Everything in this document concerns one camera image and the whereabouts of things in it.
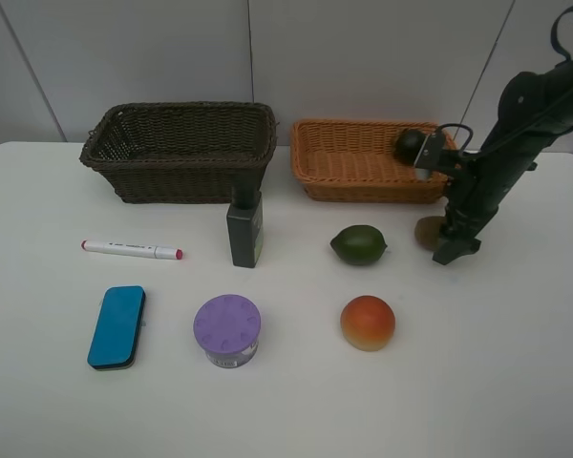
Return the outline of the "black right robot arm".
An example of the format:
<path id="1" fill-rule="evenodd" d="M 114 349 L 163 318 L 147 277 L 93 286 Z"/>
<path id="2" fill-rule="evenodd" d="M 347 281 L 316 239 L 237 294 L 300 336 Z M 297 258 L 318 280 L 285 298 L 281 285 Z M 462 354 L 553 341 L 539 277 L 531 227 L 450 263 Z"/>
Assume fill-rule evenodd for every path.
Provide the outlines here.
<path id="1" fill-rule="evenodd" d="M 449 177 L 445 221 L 433 260 L 447 265 L 475 254 L 481 230 L 540 152 L 573 132 L 573 60 L 544 73 L 519 73 L 499 100 L 499 117 L 474 155 L 444 148 L 444 134 L 428 136 L 416 167 Z"/>

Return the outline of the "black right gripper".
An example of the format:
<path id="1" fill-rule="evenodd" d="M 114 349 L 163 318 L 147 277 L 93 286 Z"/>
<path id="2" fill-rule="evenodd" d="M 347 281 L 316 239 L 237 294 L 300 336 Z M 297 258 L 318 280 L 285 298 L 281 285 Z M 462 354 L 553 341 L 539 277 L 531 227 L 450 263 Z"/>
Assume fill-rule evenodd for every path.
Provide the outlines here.
<path id="1" fill-rule="evenodd" d="M 538 146 L 532 142 L 509 142 L 473 155 L 441 151 L 438 168 L 450 180 L 434 262 L 448 265 L 479 250 L 478 234 L 521 176 L 536 167 L 537 156 Z"/>

